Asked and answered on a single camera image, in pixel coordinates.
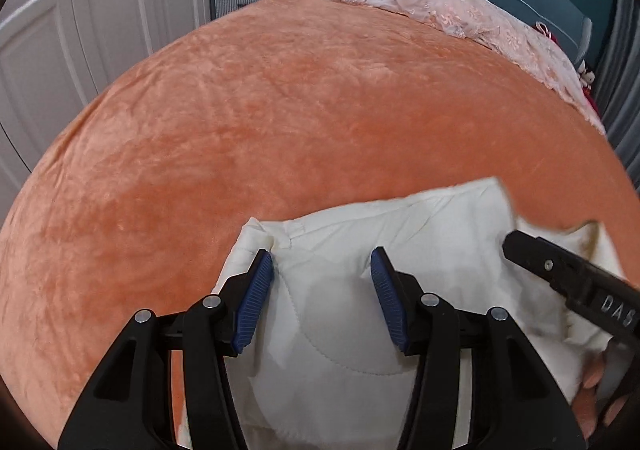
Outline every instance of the curtain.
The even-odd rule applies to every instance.
[[[609,44],[593,87],[607,138],[640,189],[640,4],[617,0]]]

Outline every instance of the curved seam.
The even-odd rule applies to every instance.
[[[537,14],[540,18],[542,18],[543,20],[546,20],[547,22],[549,22],[553,27],[555,27],[556,29],[559,30],[559,32],[561,32],[564,36],[566,36],[567,38],[569,38],[571,40],[571,42],[577,47],[578,44],[575,42],[575,40],[573,38],[571,38],[571,36],[569,36],[566,32],[564,32],[564,30],[562,30],[560,27],[558,27],[558,24],[556,24],[555,22],[553,22],[553,20],[550,20],[549,18],[547,18],[546,16],[542,16],[538,11],[536,11],[535,9],[533,9],[533,7],[531,7],[529,4],[527,4],[524,0],[518,0],[519,2],[522,2],[525,6],[527,6],[529,9],[531,9],[535,14]]]
[[[401,372],[385,372],[385,373],[381,373],[381,372],[366,372],[365,370],[358,370],[358,369],[352,369],[351,367],[347,367],[343,364],[341,364],[340,362],[336,362],[333,358],[327,356],[326,354],[324,354],[318,347],[316,347],[314,345],[314,343],[309,339],[309,337],[306,335],[306,333],[304,332],[304,329],[302,328],[302,321],[300,321],[300,316],[298,315],[298,310],[296,309],[296,305],[293,302],[293,297],[291,296],[291,293],[289,291],[289,286],[287,285],[287,281],[284,277],[282,277],[282,283],[284,284],[285,289],[287,290],[287,295],[289,296],[289,300],[291,301],[291,306],[293,308],[293,313],[296,315],[296,320],[298,321],[298,325],[300,326],[300,332],[302,333],[302,335],[305,337],[306,341],[309,342],[309,345],[311,345],[318,354],[320,354],[320,356],[324,357],[325,359],[329,360],[330,362],[332,362],[332,364],[337,365],[338,367],[341,367],[345,370],[349,370],[351,372],[356,372],[357,374],[364,374],[365,376],[385,376],[385,377],[390,377],[390,376],[399,376],[400,374],[406,374],[407,372],[415,372],[415,369],[412,370],[403,370]]]

